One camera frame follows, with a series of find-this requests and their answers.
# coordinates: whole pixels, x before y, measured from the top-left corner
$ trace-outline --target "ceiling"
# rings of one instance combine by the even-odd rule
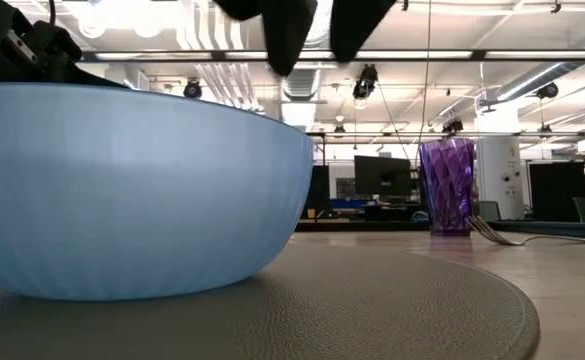
[[[100,37],[86,38],[81,33],[79,18],[85,19],[89,16],[85,12],[89,6],[85,1],[57,1],[58,24],[70,30],[75,41],[86,50],[183,49],[177,41],[175,29],[184,26],[188,20],[183,4],[187,6],[190,0],[109,0],[113,3],[122,1],[125,1],[126,6],[139,3],[144,7],[139,7],[140,10],[135,10],[134,7],[125,10],[132,13],[130,16],[136,16],[136,20],[123,19],[129,15],[123,14],[124,10],[110,14],[110,28]],[[47,0],[8,2],[19,7],[31,20],[47,19]],[[427,0],[411,0],[406,12],[401,11],[402,1],[399,1],[368,39],[364,48],[426,49],[428,33],[430,47],[434,49],[584,48],[585,0],[561,2],[562,10],[558,14],[551,14],[554,0],[432,0],[432,16],[429,19]],[[133,30],[139,23],[158,27],[160,31],[155,37],[140,37]],[[211,37],[212,46],[218,47],[214,34]],[[259,19],[241,24],[241,40],[247,49],[264,49]],[[462,97],[479,95],[484,87],[508,84],[543,64],[488,62],[483,64],[483,72],[480,65],[460,62],[429,65],[423,62],[379,63],[377,70],[380,86],[372,93],[363,109],[355,108],[351,96],[353,83],[362,64],[352,63],[341,68],[322,69],[318,98],[315,99],[315,120],[310,130],[332,131],[337,123],[337,115],[344,116],[348,132],[354,131],[355,126],[359,132],[391,131],[391,119],[399,129],[405,131],[420,131],[423,127],[427,131],[428,125],[439,130],[448,116],[438,115]],[[205,78],[197,66],[191,63],[140,63],[125,66],[128,72],[140,70],[146,74],[151,80],[152,91],[166,92],[166,85],[171,85],[172,92],[180,94],[188,78]],[[247,72],[263,110],[268,116],[279,117],[280,79],[264,63],[250,63],[247,65]],[[519,121],[523,130],[538,129],[542,118],[546,122],[552,122],[554,119],[565,119],[568,115],[576,116],[585,111],[585,66],[558,79],[556,84],[560,88],[560,94],[553,100],[545,100],[540,104],[536,98],[521,99],[515,103],[519,108]],[[458,108],[455,115],[464,120],[466,130],[474,128],[473,119],[476,113],[473,106]],[[564,123],[556,120],[554,123],[559,124],[557,127],[561,131],[582,130],[585,129],[585,116]],[[566,146],[572,141],[568,140],[556,141],[554,146]],[[352,139],[346,137],[342,141],[351,142]]]

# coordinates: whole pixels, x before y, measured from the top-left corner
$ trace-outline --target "bowl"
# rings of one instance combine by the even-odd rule
[[[311,171],[304,133],[247,111],[0,84],[0,288],[110,301],[242,280],[285,246]]]

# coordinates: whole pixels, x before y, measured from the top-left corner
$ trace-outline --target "round table mat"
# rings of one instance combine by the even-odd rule
[[[488,272],[393,249],[288,245],[194,295],[55,302],[0,291],[0,359],[527,359],[531,301]]]

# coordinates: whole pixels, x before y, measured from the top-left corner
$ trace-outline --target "white column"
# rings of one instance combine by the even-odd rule
[[[510,104],[496,111],[478,114],[475,122],[481,132],[518,132],[517,109]],[[517,137],[486,137],[477,140],[477,181],[479,200],[496,201],[502,219],[523,219],[521,153]]]

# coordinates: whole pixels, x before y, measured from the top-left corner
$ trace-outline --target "black cable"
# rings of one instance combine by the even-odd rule
[[[50,4],[50,24],[54,25],[56,23],[56,4],[54,0],[48,0],[48,4]]]

